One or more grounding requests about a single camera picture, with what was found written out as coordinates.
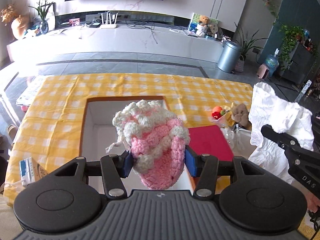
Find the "person's right hand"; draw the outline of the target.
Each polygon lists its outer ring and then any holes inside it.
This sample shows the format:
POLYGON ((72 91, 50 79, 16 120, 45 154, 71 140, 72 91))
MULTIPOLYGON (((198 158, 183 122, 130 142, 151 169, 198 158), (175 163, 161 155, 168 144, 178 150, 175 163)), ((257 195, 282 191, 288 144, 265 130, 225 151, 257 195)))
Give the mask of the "person's right hand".
POLYGON ((304 193, 304 196, 307 201, 308 210, 313 213, 316 213, 318 211, 318 208, 320 207, 320 200, 310 191, 306 191, 304 193))

